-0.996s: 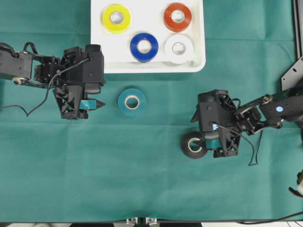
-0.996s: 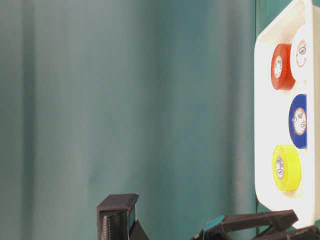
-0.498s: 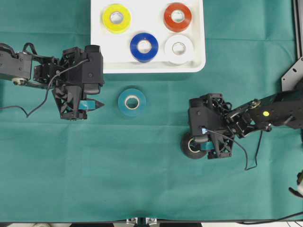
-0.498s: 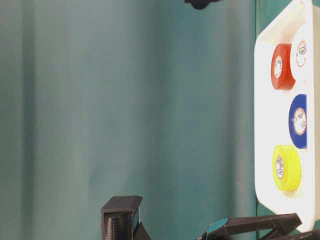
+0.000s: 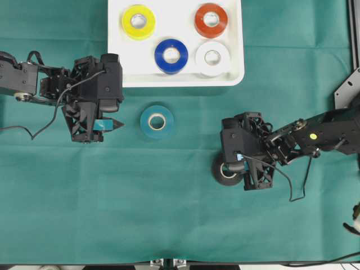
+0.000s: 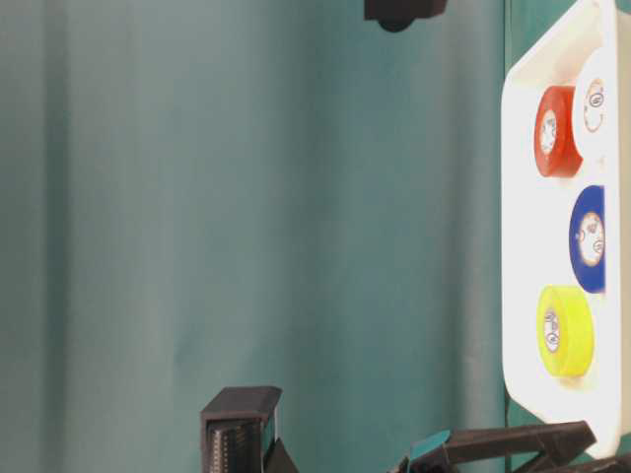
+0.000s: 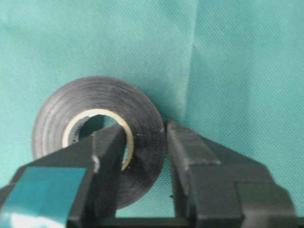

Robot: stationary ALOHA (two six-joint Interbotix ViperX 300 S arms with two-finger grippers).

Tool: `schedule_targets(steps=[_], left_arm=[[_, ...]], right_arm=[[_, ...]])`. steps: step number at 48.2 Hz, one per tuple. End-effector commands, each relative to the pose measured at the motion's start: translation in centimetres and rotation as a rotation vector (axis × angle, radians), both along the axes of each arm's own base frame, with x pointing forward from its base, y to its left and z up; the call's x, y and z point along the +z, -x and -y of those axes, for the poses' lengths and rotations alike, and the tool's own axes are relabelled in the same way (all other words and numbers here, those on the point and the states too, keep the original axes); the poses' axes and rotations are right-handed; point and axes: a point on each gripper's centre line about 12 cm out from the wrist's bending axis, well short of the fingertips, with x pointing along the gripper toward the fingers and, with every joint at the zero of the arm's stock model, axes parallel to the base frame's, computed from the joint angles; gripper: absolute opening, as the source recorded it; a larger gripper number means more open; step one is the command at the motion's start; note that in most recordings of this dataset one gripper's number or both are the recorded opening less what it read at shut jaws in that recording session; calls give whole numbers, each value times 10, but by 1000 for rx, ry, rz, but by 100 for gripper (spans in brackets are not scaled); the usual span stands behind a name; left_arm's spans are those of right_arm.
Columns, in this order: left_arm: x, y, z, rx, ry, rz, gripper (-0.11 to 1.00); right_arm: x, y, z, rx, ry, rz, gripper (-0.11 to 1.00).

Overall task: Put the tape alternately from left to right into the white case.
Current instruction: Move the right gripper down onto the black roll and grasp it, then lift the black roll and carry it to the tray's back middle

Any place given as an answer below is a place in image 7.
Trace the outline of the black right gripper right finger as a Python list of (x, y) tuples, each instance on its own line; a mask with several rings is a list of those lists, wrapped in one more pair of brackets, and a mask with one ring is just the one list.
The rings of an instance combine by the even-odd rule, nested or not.
[(266, 165), (168, 121), (174, 210), (194, 228), (295, 228), (294, 204)]

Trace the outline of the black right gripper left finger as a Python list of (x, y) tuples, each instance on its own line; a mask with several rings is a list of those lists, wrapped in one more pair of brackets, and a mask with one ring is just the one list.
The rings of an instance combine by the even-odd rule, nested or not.
[(89, 228), (118, 208), (125, 133), (96, 131), (19, 167), (0, 190), (3, 228)]

